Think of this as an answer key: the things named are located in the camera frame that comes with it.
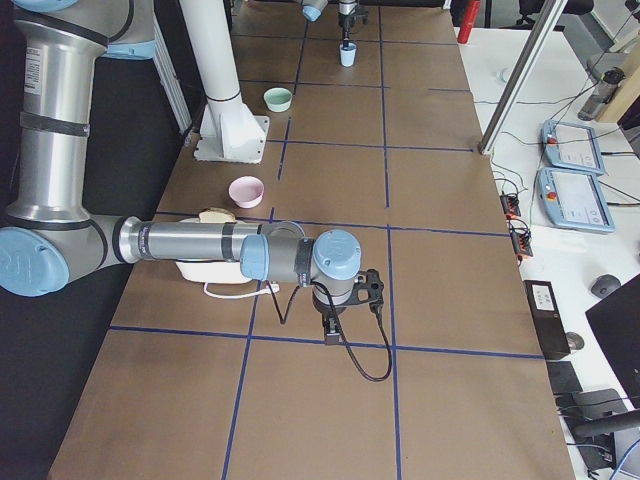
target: white table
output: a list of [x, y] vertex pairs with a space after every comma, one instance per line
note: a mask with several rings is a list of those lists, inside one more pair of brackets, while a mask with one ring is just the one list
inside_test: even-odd
[[[506, 85], [503, 80], [515, 65], [529, 32], [515, 30], [474, 29], [469, 43], [460, 45], [476, 112], [483, 131], [486, 129], [495, 104]], [[554, 102], [573, 97], [590, 86], [587, 74], [561, 33], [554, 32], [542, 55], [527, 79], [518, 102], [511, 111], [503, 132], [510, 132], [525, 143], [536, 143], [542, 123], [552, 117], [569, 100], [558, 104], [528, 104], [521, 102]], [[590, 92], [578, 98], [567, 113], [554, 118], [571, 123], [584, 123], [576, 113]], [[590, 122], [597, 135], [613, 131], [615, 124]], [[620, 131], [598, 138], [602, 151], [631, 151]], [[550, 281], [556, 295], [565, 331], [576, 332], [585, 340], [585, 348], [575, 352], [571, 360], [585, 391], [615, 388], [624, 395], [617, 378], [607, 363], [587, 322], [585, 312], [599, 301], [589, 291], [593, 281], [604, 273], [612, 274], [622, 283], [640, 273], [640, 209], [611, 207], [616, 231], [611, 234], [583, 233], [554, 228], [542, 210], [536, 188], [532, 192], [540, 163], [538, 145], [524, 145], [507, 133], [501, 133], [495, 144], [492, 161], [518, 175], [495, 167], [496, 176], [504, 176], [527, 188], [520, 194], [522, 218], [532, 230], [533, 258], [523, 261], [520, 272], [524, 280]], [[607, 174], [602, 180], [609, 185], [640, 194], [640, 161], [636, 157], [604, 157]], [[503, 182], [497, 182], [498, 189]], [[505, 191], [513, 191], [509, 184]], [[632, 202], [603, 187], [608, 201]], [[576, 448], [570, 454], [577, 478], [586, 478], [584, 464]]]

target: cup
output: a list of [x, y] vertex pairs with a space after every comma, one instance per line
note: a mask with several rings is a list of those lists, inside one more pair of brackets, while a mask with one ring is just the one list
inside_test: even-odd
[[264, 183], [256, 177], [236, 178], [229, 185], [229, 196], [240, 208], [253, 208], [262, 201]]
[[286, 88], [270, 88], [264, 92], [264, 103], [272, 112], [284, 112], [291, 106], [293, 94]]
[[343, 67], [350, 67], [356, 59], [356, 44], [349, 42], [348, 46], [340, 44], [340, 64]]

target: label sticker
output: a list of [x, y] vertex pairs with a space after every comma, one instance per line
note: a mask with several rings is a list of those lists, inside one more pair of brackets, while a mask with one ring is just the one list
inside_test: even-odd
[[536, 302], [538, 310], [547, 310], [553, 312], [553, 300], [551, 299], [551, 290], [546, 285], [531, 285], [533, 298]]
[[27, 48], [24, 93], [42, 94], [42, 49], [40, 48]]

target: computer mouse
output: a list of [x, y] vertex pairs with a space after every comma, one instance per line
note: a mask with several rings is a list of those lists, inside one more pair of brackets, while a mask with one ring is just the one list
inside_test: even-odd
[[622, 284], [620, 283], [620, 280], [607, 273], [596, 278], [596, 281], [591, 287], [591, 293], [598, 298], [605, 298], [621, 286]]

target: small black box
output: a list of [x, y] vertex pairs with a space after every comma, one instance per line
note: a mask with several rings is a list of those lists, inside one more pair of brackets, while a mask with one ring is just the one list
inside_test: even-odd
[[525, 280], [524, 287], [544, 358], [560, 360], [566, 357], [571, 353], [571, 350], [562, 326], [551, 282]]

